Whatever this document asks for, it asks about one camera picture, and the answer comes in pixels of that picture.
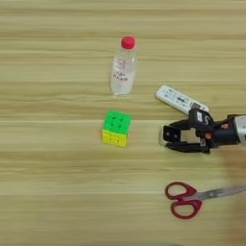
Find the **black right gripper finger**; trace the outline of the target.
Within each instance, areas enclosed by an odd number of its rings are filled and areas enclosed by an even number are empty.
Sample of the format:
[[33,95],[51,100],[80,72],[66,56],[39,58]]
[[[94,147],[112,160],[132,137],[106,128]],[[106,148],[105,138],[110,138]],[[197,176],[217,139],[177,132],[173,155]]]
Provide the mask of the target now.
[[190,129],[189,120],[185,119],[185,120],[173,122],[170,124],[170,127],[173,127],[179,130],[189,130]]
[[182,153],[200,153],[202,151],[202,148],[199,143],[168,142],[166,144],[166,147],[171,150],[182,152]]

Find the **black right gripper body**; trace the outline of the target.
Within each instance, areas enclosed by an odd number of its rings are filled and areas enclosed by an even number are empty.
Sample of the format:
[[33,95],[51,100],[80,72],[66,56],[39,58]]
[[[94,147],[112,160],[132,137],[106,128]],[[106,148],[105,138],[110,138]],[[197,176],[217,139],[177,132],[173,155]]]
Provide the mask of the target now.
[[235,117],[228,116],[223,121],[203,124],[196,130],[196,135],[200,138],[200,148],[202,153],[209,153],[212,148],[224,145],[237,145],[239,136],[235,126]]

